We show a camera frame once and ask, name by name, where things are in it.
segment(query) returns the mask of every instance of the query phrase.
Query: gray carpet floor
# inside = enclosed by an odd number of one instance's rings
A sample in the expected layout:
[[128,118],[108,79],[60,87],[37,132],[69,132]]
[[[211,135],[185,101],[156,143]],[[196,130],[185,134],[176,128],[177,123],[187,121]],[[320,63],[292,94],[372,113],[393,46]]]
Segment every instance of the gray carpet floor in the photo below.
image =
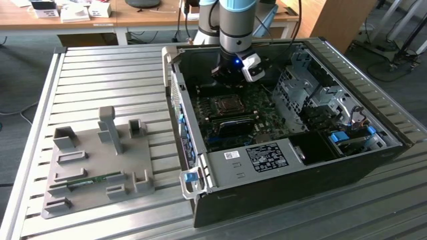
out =
[[[383,9],[373,10],[368,16],[367,23],[377,25],[387,6]],[[401,17],[403,13],[396,12],[377,41],[385,39],[385,33],[392,27],[393,22]],[[412,29],[417,25],[413,19],[396,40],[404,40]],[[152,43],[169,43],[173,31],[159,32]],[[154,32],[145,32],[137,36],[142,41],[149,42]],[[427,39],[425,28],[413,41],[415,46],[420,46]],[[52,59],[53,48],[60,47],[61,43],[56,36],[10,36],[4,47],[0,47],[0,112],[13,112],[20,110],[38,100],[41,89],[45,81],[49,63]],[[365,72],[367,67],[380,62],[381,57],[376,56],[363,48],[356,47],[345,53],[345,56],[355,65]],[[371,69],[371,73],[381,79],[392,79],[407,74],[407,66],[403,66],[393,72],[388,72],[387,64],[380,64]],[[391,97],[400,103],[417,120],[427,125],[427,68],[424,63],[415,70],[393,82],[375,81],[385,90]],[[25,116],[32,120],[36,108],[25,111]],[[18,115],[1,116],[0,131],[0,184],[14,181],[16,172],[25,147],[26,137],[30,126]],[[4,210],[10,194],[10,187],[0,187],[0,220],[2,219]]]

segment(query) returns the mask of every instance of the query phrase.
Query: power supply label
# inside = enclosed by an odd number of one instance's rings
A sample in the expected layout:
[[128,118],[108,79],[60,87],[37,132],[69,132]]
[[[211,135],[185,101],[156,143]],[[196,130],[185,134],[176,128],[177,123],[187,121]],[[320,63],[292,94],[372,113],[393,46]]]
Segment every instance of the power supply label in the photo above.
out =
[[245,151],[259,173],[289,165],[276,143],[249,147]]

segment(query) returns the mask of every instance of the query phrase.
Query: white box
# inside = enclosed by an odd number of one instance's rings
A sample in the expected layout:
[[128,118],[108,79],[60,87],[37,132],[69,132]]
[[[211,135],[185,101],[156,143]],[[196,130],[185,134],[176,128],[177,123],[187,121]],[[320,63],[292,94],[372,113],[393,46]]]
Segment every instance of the white box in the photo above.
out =
[[82,5],[77,6],[76,4],[69,4],[60,10],[61,23],[82,22],[89,20],[88,8]]
[[108,2],[94,2],[88,7],[88,14],[94,18],[109,18],[112,6]]
[[57,18],[60,16],[57,9],[42,9],[42,10],[33,10],[34,15],[38,19],[41,18]]

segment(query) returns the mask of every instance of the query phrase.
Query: wooden panel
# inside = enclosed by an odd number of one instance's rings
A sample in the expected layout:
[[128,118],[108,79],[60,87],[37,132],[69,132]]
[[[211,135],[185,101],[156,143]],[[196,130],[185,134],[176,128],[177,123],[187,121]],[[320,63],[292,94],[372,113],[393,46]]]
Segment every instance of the wooden panel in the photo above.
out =
[[[281,0],[299,13],[299,0]],[[301,21],[296,37],[309,38],[327,0],[301,0]]]
[[[299,0],[281,0],[299,12]],[[297,38],[324,37],[343,53],[376,0],[303,0]]]
[[344,53],[375,3],[376,0],[327,0],[311,37],[325,37]]

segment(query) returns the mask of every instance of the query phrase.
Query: desk leg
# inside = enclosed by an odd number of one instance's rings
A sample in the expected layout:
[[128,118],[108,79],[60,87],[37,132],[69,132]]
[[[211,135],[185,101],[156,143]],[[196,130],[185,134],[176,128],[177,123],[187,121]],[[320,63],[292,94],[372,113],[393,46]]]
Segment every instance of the desk leg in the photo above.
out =
[[292,35],[293,28],[296,26],[296,23],[297,23],[296,21],[288,21],[285,23],[281,36],[280,36],[281,39],[289,39],[292,37],[291,35]]
[[128,45],[126,33],[128,33],[126,27],[116,27],[114,28],[114,35],[117,37],[117,42],[118,42],[120,46]]

